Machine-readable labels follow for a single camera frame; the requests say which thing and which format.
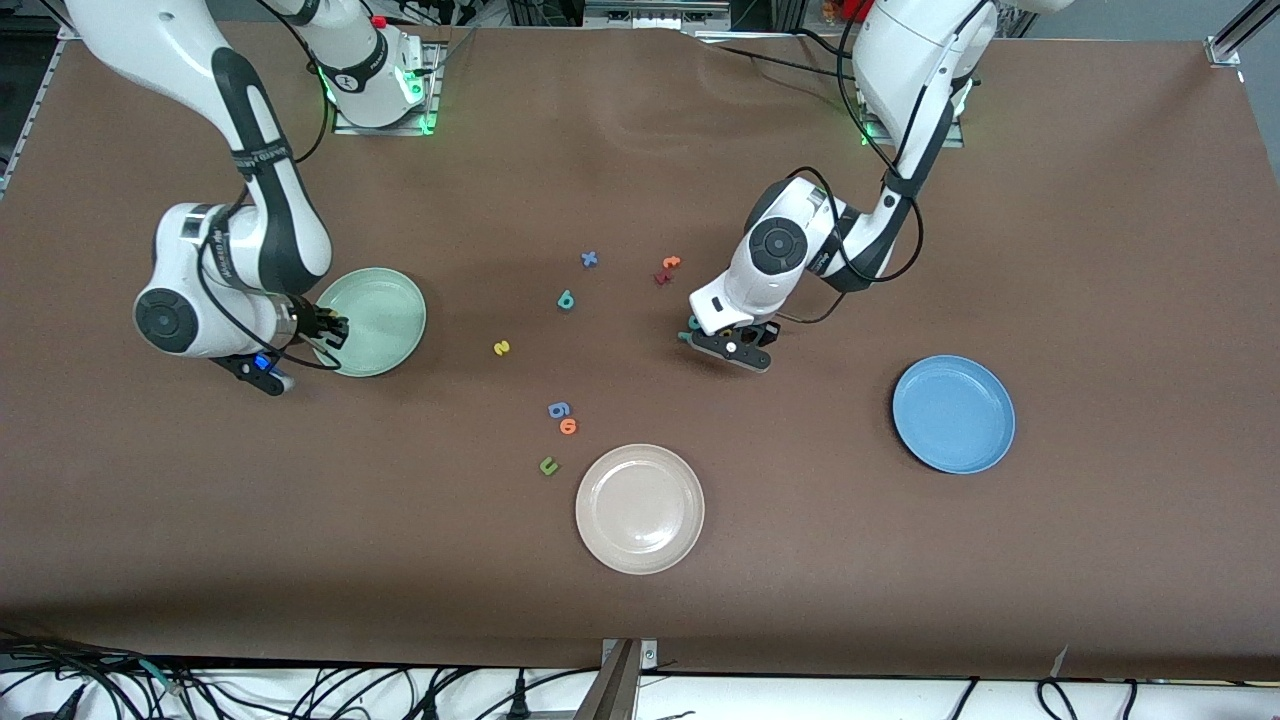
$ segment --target green led light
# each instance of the green led light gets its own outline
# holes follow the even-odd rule
[[[396,82],[401,83],[401,91],[404,94],[404,100],[416,104],[419,100],[422,99],[422,86],[419,83],[413,83],[412,86],[410,86],[410,83],[406,81],[407,77],[412,78],[413,74],[406,72],[396,73]]]

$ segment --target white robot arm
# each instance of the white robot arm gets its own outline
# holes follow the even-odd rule
[[[1024,4],[1052,12],[1069,3]],[[771,359],[759,346],[777,336],[769,320],[805,270],[842,293],[888,279],[879,275],[946,140],[954,91],[968,83],[995,28],[989,0],[878,0],[872,6],[851,53],[854,76],[899,149],[878,202],[863,213],[795,176],[769,186],[748,217],[728,269],[689,296],[703,329],[690,345],[763,372]]]
[[[379,22],[358,0],[265,0],[297,28],[324,73],[334,104],[352,123],[379,128],[424,100],[421,83],[407,82],[422,41]]]
[[[399,40],[374,28],[357,0],[271,4],[308,37],[348,119],[387,124],[412,106],[388,56]],[[289,389],[292,379],[275,368],[283,348],[340,347],[347,325],[302,297],[328,273],[332,245],[261,79],[201,0],[70,0],[68,10],[102,63],[223,133],[253,197],[248,206],[187,202],[164,214],[151,281],[134,302],[138,331],[164,352],[215,360],[271,395]]]

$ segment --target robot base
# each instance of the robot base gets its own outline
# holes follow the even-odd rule
[[[362,127],[348,120],[342,111],[333,123],[335,135],[378,135],[394,137],[417,137],[435,132],[435,118],[440,111],[440,91],[444,83],[444,58],[448,54],[445,42],[422,42],[416,36],[408,36],[406,65],[410,73],[420,77],[407,78],[406,87],[422,94],[422,101],[410,109],[399,120],[380,128]]]

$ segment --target table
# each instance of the table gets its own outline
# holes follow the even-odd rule
[[[283,31],[225,29],[303,145]],[[221,138],[69,47],[0,204],[0,616],[188,655],[566,666],[643,635],[689,670],[1037,676],[1069,644],[1069,675],[1274,678],[1280,193],[1244,90],[1196,44],[996,42],[982,72],[918,266],[755,375],[675,334],[767,184],[814,164],[876,197],[829,82],[672,32],[480,31],[435,136],[302,167],[330,277],[406,272],[424,346],[270,398],[131,323],[160,214],[237,195]],[[788,310],[829,301],[808,278]],[[893,433],[895,379],[938,352],[1016,404],[980,475]],[[707,496],[655,577],[573,527],[628,442]]]

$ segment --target wire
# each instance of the wire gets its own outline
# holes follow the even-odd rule
[[[224,217],[225,218],[230,218],[232,215],[234,215],[236,213],[238,213],[239,209],[244,206],[244,199],[246,199],[247,195],[248,195],[248,186],[246,186],[244,190],[241,191],[239,197],[236,199],[236,202],[230,206],[230,210],[228,210]],[[316,369],[316,370],[334,370],[334,372],[337,372],[338,369],[340,369],[342,368],[342,363],[337,357],[334,357],[333,355],[330,355],[328,350],[320,347],[319,345],[312,345],[311,347],[315,347],[321,354],[324,354],[324,356],[328,357],[330,361],[333,361],[334,365],[324,365],[321,363],[311,363],[308,360],[302,360],[301,357],[296,357],[293,355],[289,355],[288,352],[284,351],[284,348],[273,346],[271,343],[266,342],[265,340],[257,337],[257,334],[255,334],[253,331],[248,329],[248,327],[246,327],[244,323],[239,322],[239,318],[237,318],[236,315],[233,315],[230,313],[230,310],[228,310],[227,306],[224,306],[221,304],[221,301],[219,301],[218,297],[214,296],[214,291],[209,288],[209,281],[206,279],[207,275],[209,275],[209,273],[205,270],[205,251],[209,250],[209,243],[212,241],[212,237],[214,237],[212,236],[214,224],[215,223],[212,223],[212,222],[209,224],[210,232],[209,232],[209,234],[205,236],[204,242],[200,243],[200,250],[196,251],[196,278],[200,281],[201,290],[205,291],[205,297],[207,297],[209,301],[214,304],[214,307],[216,307],[218,311],[221,313],[223,316],[227,318],[228,322],[230,322],[233,325],[236,325],[236,328],[239,332],[244,333],[246,336],[248,336],[250,340],[252,340],[253,342],[256,342],[257,345],[260,345],[262,347],[262,350],[268,355],[270,355],[270,356],[283,357],[284,360],[288,360],[291,363],[297,363],[298,365],[302,365],[303,368],[312,368],[312,369]]]
[[[1041,708],[1044,711],[1044,715],[1048,715],[1053,720],[1062,720],[1062,717],[1057,712],[1053,712],[1052,710],[1048,708],[1048,701],[1044,700],[1044,688],[1053,688],[1055,691],[1057,691],[1057,697],[1062,698],[1062,705],[1066,706],[1066,712],[1068,715],[1070,715],[1071,720],[1080,720],[1075,715],[1075,707],[1071,706],[1071,701],[1068,700],[1066,697],[1066,691],[1064,691],[1062,685],[1057,684],[1057,680],[1052,678],[1044,678],[1043,680],[1036,683],[1036,700],[1039,701]]]
[[[355,703],[357,700],[360,700],[361,696],[364,696],[369,691],[374,689],[379,684],[385,683],[387,680],[390,680],[396,675],[399,675],[401,673],[403,673],[404,675],[408,675],[408,669],[407,667],[402,667],[399,670],[393,670],[393,671],[383,675],[381,678],[378,678],[372,683],[369,683],[367,685],[365,685],[365,688],[362,691],[352,694],[351,697],[347,698],[347,702],[344,702],[344,703],[342,703],[342,705],[338,706],[338,710],[334,711],[332,720],[338,720],[339,717],[342,717],[343,712],[346,712],[347,708],[352,706],[352,703]]]
[[[973,689],[978,687],[978,678],[969,678],[969,687],[960,693],[960,701],[956,702],[956,708],[951,711],[951,720],[960,720],[960,714],[964,712],[964,705],[969,702],[969,696],[973,694]]]
[[[797,27],[795,29],[788,29],[787,32],[791,33],[791,35],[803,35],[803,36],[808,37],[809,40],[813,40],[814,42],[817,42],[818,45],[820,45],[823,50],[826,50],[827,53],[831,53],[832,55],[835,55],[836,53],[840,53],[840,50],[835,45],[832,45],[831,42],[828,42],[826,37],[818,35],[817,32],[814,32],[814,31],[812,31],[812,29],[809,29],[806,27]],[[852,53],[846,53],[845,58],[852,60],[854,59],[854,54]]]
[[[817,168],[812,168],[809,165],[796,168],[795,170],[791,172],[791,174],[787,176],[787,178],[794,178],[800,173],[809,173],[814,178],[817,178],[818,183],[822,186],[823,192],[827,193],[827,204],[831,208],[831,218],[832,218],[831,233],[828,237],[836,241],[836,249],[840,251],[840,259],[845,261],[845,266],[849,268],[849,270],[854,273],[854,275],[856,275],[858,279],[868,283],[886,283],[890,281],[895,281],[906,274],[906,272],[915,265],[915,261],[920,259],[920,250],[924,247],[924,218],[920,215],[920,206],[915,204],[914,197],[906,196],[902,199],[905,202],[908,202],[908,209],[915,215],[916,237],[915,237],[915,250],[911,251],[911,256],[906,260],[906,264],[904,264],[901,268],[897,269],[897,272],[892,274],[879,275],[879,277],[865,275],[863,274],[861,270],[858,269],[856,265],[854,265],[854,261],[849,258],[849,252],[845,250],[845,238],[840,236],[840,211],[836,208],[836,195],[831,190],[831,183],[827,182],[827,178],[823,177],[823,174]],[[841,292],[836,297],[836,300],[831,304],[831,306],[827,307],[827,311],[817,318],[813,319],[797,318],[795,315],[788,315],[786,313],[778,313],[778,318],[801,325],[813,325],[820,323],[827,318],[829,318],[831,314],[836,311],[836,307],[840,307],[840,304],[845,300],[846,295],[849,293]]]
[[[470,675],[471,673],[475,673],[476,670],[479,670],[479,667],[458,667],[457,670],[453,671],[452,675],[440,680],[440,684],[435,684],[435,679],[440,675],[442,670],[443,669],[438,669],[435,674],[431,676],[431,684],[428,685],[426,693],[422,696],[422,700],[417,701],[413,705],[413,707],[408,710],[408,712],[404,715],[404,720],[413,720],[419,712],[425,714],[428,708],[435,706],[435,698],[439,697],[442,692],[444,692],[444,688],[456,683],[458,679]]]
[[[552,680],[559,680],[561,678],[568,678],[570,675],[581,675],[582,673],[596,673],[599,670],[600,670],[599,667],[579,667],[577,670],[564,670],[563,673],[556,673],[554,675],[547,675],[545,678],[541,678],[539,680],[534,680],[532,683],[529,683],[527,685],[525,685],[525,689],[522,692],[529,692],[529,691],[536,688],[538,685],[545,685],[547,683],[550,683]],[[511,693],[509,696],[507,696],[507,697],[499,700],[498,702],[493,703],[488,710],[485,710],[480,715],[476,715],[476,720],[484,720],[485,717],[489,716],[490,712],[493,712],[493,711],[498,710],[499,707],[502,707],[503,705],[507,705],[508,702],[516,700],[517,694],[518,693]]]
[[[956,26],[956,31],[954,33],[955,38],[952,40],[952,42],[960,38],[960,33],[964,32],[964,28],[968,27],[969,23],[973,22],[975,17],[978,17],[978,12],[982,10],[988,1],[989,0],[982,0],[980,3],[974,5],[973,9],[969,10],[969,14],[960,20],[960,24]],[[946,55],[950,50],[951,46],[948,44],[946,47],[942,49],[942,54]],[[902,149],[906,147],[906,140],[911,137],[911,128],[915,126],[915,115],[920,111],[920,105],[924,102],[924,94],[928,90],[929,90],[929,78],[924,78],[924,82],[920,83],[920,91],[915,94],[915,104],[911,105],[911,114],[906,119],[906,129],[902,131],[902,142],[897,143],[897,152],[893,154],[895,165],[897,165],[899,159],[902,158]]]
[[[319,68],[316,68],[316,76],[320,76],[320,69]],[[315,154],[315,151],[320,147],[320,142],[324,141],[324,136],[329,135],[329,129],[332,128],[332,124],[330,124],[330,120],[329,120],[329,97],[325,94],[325,86],[324,86],[324,78],[323,77],[320,78],[320,102],[324,104],[324,108],[320,109],[320,114],[321,114],[320,115],[320,132],[317,132],[316,133],[316,138],[314,141],[311,141],[311,147],[307,147],[307,151],[303,152],[302,155],[300,155],[298,159],[293,161],[297,165],[301,165],[302,163],[306,163],[307,158],[310,158],[311,155]],[[334,113],[333,119],[334,120],[338,119],[337,113]]]
[[[302,36],[301,36],[301,35],[298,35],[298,31],[297,31],[297,29],[294,29],[294,27],[293,27],[293,23],[291,23],[288,18],[285,18],[284,15],[282,15],[282,14],[279,13],[279,10],[276,10],[275,8],[273,8],[273,6],[268,5],[265,0],[253,0],[253,1],[255,1],[255,3],[257,3],[259,5],[261,5],[261,6],[262,6],[262,9],[264,9],[264,10],[266,10],[268,13],[271,13],[271,15],[273,15],[273,17],[274,17],[274,18],[275,18],[276,20],[279,20],[279,22],[280,22],[280,24],[283,24],[283,26],[284,26],[284,29],[289,31],[289,35],[292,35],[292,36],[293,36],[293,41],[294,41],[294,42],[297,42],[297,44],[298,44],[298,47],[301,47],[301,49],[302,49],[302,51],[307,54],[307,60],[312,60],[312,61],[315,60],[315,59],[314,59],[314,58],[311,56],[311,46],[310,46],[310,45],[307,45],[307,41],[306,41],[306,40],[302,40]]]
[[[276,715],[279,717],[289,717],[289,712],[287,710],[279,710],[276,707],[270,707],[268,705],[260,705],[257,702],[252,702],[252,701],[244,700],[242,697],[233,696],[230,692],[227,691],[227,688],[221,687],[219,683],[209,683],[209,687],[212,688],[212,689],[215,689],[215,691],[218,691],[218,692],[220,692],[220,693],[223,693],[223,696],[227,700],[234,702],[236,705],[239,705],[241,707],[248,707],[250,710],[260,710],[262,712],[269,712],[269,714]]]
[[[846,295],[849,295],[849,293],[847,292],[841,292],[840,295],[837,295],[835,302],[831,304],[831,307],[827,307],[827,311],[823,313],[822,315],[818,315],[817,318],[813,318],[813,319],[796,318],[795,315],[787,315],[786,313],[778,313],[778,318],[782,318],[783,320],[787,320],[790,323],[796,323],[796,324],[800,324],[800,325],[814,325],[814,324],[818,324],[818,323],[826,320],[827,318],[829,318],[831,314],[836,311],[836,307],[840,307],[840,304],[844,302]]]
[[[773,63],[773,64],[777,64],[777,65],[786,65],[788,68],[796,68],[799,70],[806,70],[806,72],[810,72],[810,73],[817,73],[819,76],[837,77],[836,73],[833,73],[831,70],[824,70],[822,68],[814,68],[812,65],[803,65],[800,63],[792,63],[791,60],[783,60],[781,58],[771,58],[768,55],[760,55],[759,53],[751,53],[749,50],[739,50],[737,47],[727,47],[727,46],[719,45],[719,44],[717,44],[716,47],[718,47],[718,49],[721,49],[721,50],[723,50],[726,53],[732,53],[735,55],[741,55],[744,58],[754,58],[756,60],[764,60],[765,63]]]
[[[294,160],[296,164],[301,165],[307,160],[307,158],[315,154],[316,149],[320,147],[320,141],[323,141],[324,136],[329,133],[329,95],[325,91],[324,73],[320,72],[320,64],[316,61],[315,55],[311,54],[311,46],[307,45],[307,41],[302,38],[302,36],[288,20],[288,18],[282,15],[275,8],[268,5],[266,0],[255,0],[255,1],[259,5],[261,5],[264,10],[271,13],[271,15],[276,20],[279,20],[282,26],[284,26],[284,29],[289,31],[289,35],[293,36],[293,41],[298,44],[298,47],[301,47],[302,53],[307,56],[308,72],[314,69],[316,73],[316,78],[319,78],[320,82],[320,101],[324,102],[324,108],[321,108],[321,115],[320,115],[320,132],[316,133],[316,138],[315,141],[311,142],[311,147],[307,149],[307,151],[303,152],[297,160]],[[365,0],[360,1],[361,5],[364,5]],[[369,10],[369,5],[365,5],[365,9]]]
[[[908,259],[906,264],[902,265],[901,268],[899,268],[899,270],[896,273],[890,274],[890,275],[881,275],[881,277],[868,277],[868,275],[864,275],[858,269],[858,266],[854,265],[852,260],[849,259],[849,255],[847,255],[847,252],[845,250],[844,238],[840,237],[840,234],[838,234],[840,233],[840,213],[836,210],[836,196],[831,191],[831,183],[827,182],[827,178],[824,178],[822,176],[822,173],[818,172],[817,168],[810,168],[808,165],[801,167],[801,168],[796,168],[787,177],[788,178],[794,178],[794,177],[796,177],[800,173],[809,173],[813,177],[818,178],[818,182],[822,184],[822,190],[827,193],[827,204],[831,208],[831,218],[832,218],[831,237],[835,238],[836,241],[838,241],[838,245],[836,247],[840,250],[840,258],[841,258],[841,260],[845,261],[845,265],[855,275],[858,275],[858,279],[860,279],[863,282],[869,282],[869,283],[886,283],[886,282],[895,281],[895,279],[902,277],[908,270],[911,269],[913,265],[915,265],[915,261],[920,258],[920,249],[924,247],[924,218],[920,217],[920,208],[915,204],[915,199],[914,197],[905,196],[902,200],[908,202],[908,206],[915,214],[916,231],[919,233],[919,236],[915,238],[915,251],[911,252],[911,258]]]

